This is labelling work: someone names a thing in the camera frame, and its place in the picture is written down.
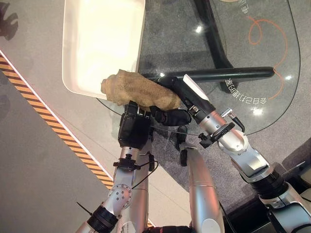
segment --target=white tray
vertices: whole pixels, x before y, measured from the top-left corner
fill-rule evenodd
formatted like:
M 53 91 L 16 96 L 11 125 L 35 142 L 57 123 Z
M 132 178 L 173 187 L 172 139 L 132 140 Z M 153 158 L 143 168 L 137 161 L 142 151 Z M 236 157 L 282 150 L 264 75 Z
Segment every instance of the white tray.
M 135 72 L 145 0 L 65 0 L 63 83 L 69 91 L 106 99 L 101 82 L 119 69 Z

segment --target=yellow black striped tape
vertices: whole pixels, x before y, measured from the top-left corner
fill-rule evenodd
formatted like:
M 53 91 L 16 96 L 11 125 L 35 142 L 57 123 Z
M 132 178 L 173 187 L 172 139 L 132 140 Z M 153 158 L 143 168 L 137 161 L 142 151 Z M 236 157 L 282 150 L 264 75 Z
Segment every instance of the yellow black striped tape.
M 45 120 L 52 130 L 63 140 L 63 142 L 78 156 L 78 158 L 93 172 L 93 174 L 106 186 L 111 189 L 113 181 L 110 176 L 91 158 L 91 156 L 81 147 L 63 125 L 53 116 L 41 100 L 33 93 L 29 86 L 21 79 L 20 75 L 14 71 L 9 61 L 0 54 L 0 69 L 9 79 L 12 85 L 21 93 L 33 109 Z

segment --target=robotic arm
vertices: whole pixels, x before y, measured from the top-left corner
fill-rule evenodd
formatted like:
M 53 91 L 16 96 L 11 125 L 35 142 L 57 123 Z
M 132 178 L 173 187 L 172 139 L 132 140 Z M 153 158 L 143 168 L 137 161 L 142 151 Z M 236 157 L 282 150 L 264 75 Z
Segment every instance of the robotic arm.
M 235 130 L 234 123 L 224 119 L 229 115 L 242 131 L 244 126 L 226 110 L 218 114 L 202 89 L 188 76 L 160 78 L 157 83 L 174 91 L 187 106 L 188 112 L 208 135 L 201 134 L 200 144 L 206 148 L 214 142 L 228 154 L 242 178 L 258 193 L 268 209 L 268 217 L 280 233 L 311 232 L 311 207 L 293 187 L 269 165 L 267 160 L 249 144 L 247 136 Z

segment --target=beige cloth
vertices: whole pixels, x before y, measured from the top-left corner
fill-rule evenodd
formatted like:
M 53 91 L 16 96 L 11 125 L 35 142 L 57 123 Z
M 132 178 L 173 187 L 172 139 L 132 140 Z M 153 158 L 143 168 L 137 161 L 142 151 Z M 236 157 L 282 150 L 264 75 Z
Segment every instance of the beige cloth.
M 116 75 L 110 75 L 103 80 L 101 91 L 107 95 L 107 100 L 117 105 L 125 105 L 132 100 L 144 110 L 155 105 L 163 111 L 167 111 L 176 109 L 180 105 L 180 98 L 173 91 L 138 73 L 121 69 Z

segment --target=glass table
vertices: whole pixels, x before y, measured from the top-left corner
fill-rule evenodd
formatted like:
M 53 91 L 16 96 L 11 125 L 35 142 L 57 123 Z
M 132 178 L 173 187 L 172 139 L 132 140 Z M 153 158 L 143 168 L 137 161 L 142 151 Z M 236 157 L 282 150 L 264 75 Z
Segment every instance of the glass table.
M 215 59 L 205 22 L 204 0 L 146 0 L 145 25 L 140 53 L 141 74 L 158 77 L 224 68 Z M 270 77 L 219 78 L 197 81 L 221 113 L 230 107 L 247 134 L 277 121 L 294 97 L 300 70 L 300 53 L 291 9 L 287 0 L 210 1 L 211 15 L 228 67 L 272 67 Z M 105 106 L 122 114 L 124 108 L 106 100 Z M 177 127 L 162 130 L 176 131 Z M 188 133 L 202 130 L 194 121 Z

